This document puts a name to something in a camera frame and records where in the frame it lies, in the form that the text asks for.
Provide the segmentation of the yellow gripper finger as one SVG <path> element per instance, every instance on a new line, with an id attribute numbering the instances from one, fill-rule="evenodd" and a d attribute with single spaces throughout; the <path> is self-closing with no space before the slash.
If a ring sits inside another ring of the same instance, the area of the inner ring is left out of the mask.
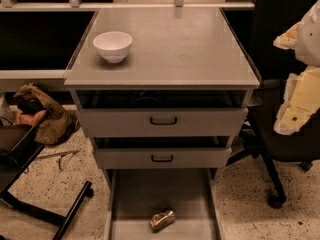
<path id="1" fill-rule="evenodd" d="M 320 68 L 308 66 L 300 75 L 290 73 L 274 131 L 281 135 L 298 132 L 319 108 Z"/>
<path id="2" fill-rule="evenodd" d="M 281 34 L 273 41 L 273 45 L 283 50 L 294 49 L 299 26 L 299 22 L 291 26 L 285 33 Z"/>

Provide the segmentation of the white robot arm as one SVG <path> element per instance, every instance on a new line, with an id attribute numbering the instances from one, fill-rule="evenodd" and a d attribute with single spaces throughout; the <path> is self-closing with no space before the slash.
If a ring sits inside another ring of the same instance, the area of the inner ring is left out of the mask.
<path id="1" fill-rule="evenodd" d="M 275 132 L 291 135 L 320 108 L 320 0 L 299 22 L 278 36 L 273 45 L 293 49 L 296 59 L 307 65 L 299 75 L 289 74 L 274 123 Z"/>

